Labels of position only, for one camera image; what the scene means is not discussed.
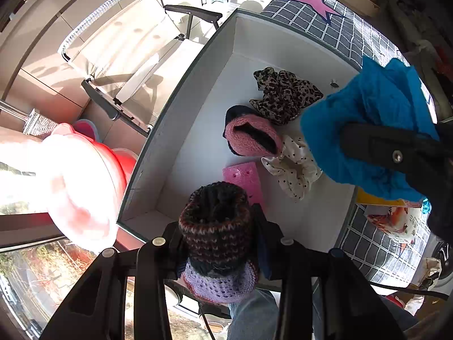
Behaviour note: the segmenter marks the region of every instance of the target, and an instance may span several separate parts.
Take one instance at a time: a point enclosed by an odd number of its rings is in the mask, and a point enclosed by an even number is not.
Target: black cable
[[[384,289],[398,290],[400,292],[405,292],[405,293],[409,293],[409,294],[434,296],[436,298],[440,298],[445,301],[447,301],[448,298],[450,298],[447,294],[439,293],[439,292],[431,292],[428,290],[409,289],[407,287],[390,286],[390,285],[378,284],[376,282],[371,282],[371,281],[369,281],[369,283],[373,286],[382,287]]]
[[[211,331],[211,328],[209,327],[208,320],[206,319],[206,316],[204,315],[204,311],[203,311],[202,306],[200,305],[200,303],[198,304],[198,307],[200,309],[201,315],[203,316],[203,320],[204,320],[204,324],[206,325],[206,329],[208,330],[209,335],[211,335],[211,339],[212,340],[216,340],[216,338],[214,337],[214,334]]]

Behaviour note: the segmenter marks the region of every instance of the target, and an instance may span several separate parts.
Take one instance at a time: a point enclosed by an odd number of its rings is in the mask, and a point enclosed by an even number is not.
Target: star pattern
[[[330,6],[327,6],[325,4],[324,0],[293,0],[293,1],[298,1],[300,3],[310,5],[310,7],[316,12],[316,14],[321,16],[321,18],[328,25],[330,25],[330,15],[337,15],[337,16],[341,16],[342,18],[345,17],[345,16],[341,15],[340,13],[336,12]]]

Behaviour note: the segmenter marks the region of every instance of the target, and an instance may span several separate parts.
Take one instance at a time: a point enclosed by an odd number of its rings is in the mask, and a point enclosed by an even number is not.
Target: silver screw
[[[102,251],[102,256],[105,258],[110,258],[114,254],[115,250],[113,248],[107,248]]]
[[[165,238],[163,238],[163,237],[155,237],[153,239],[153,245],[155,245],[156,247],[159,247],[164,244],[165,244]]]
[[[283,237],[280,239],[280,243],[282,243],[283,245],[293,245],[294,240],[291,239],[290,237]]]
[[[403,154],[400,150],[394,150],[392,154],[393,162],[400,163],[403,160]]]

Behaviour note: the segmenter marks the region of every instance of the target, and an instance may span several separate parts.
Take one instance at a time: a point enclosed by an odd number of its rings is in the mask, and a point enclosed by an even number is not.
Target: road
[[[41,290],[38,294],[35,294],[36,290],[32,290],[30,287],[30,274],[34,276],[27,262],[22,258],[21,254],[17,252],[14,254],[14,269],[10,274],[7,275],[10,280],[11,286],[16,291],[17,296],[20,298],[23,307],[23,313],[30,319],[35,319],[39,325],[44,328],[50,320],[49,313],[53,313],[55,309],[44,308],[42,305],[42,299],[35,295],[43,297],[47,295],[46,302],[49,303],[50,296],[47,293],[43,293]],[[20,306],[13,306],[17,311],[20,311]]]

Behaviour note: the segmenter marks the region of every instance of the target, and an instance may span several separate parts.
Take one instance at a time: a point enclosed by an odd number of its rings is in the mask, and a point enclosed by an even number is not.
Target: denim pants
[[[418,320],[383,296],[380,297],[395,318],[402,331],[417,324]],[[313,330],[316,339],[323,339],[322,309],[313,295]],[[240,303],[229,305],[233,319],[227,340],[272,340],[277,328],[279,309],[273,295],[267,290],[255,289]]]

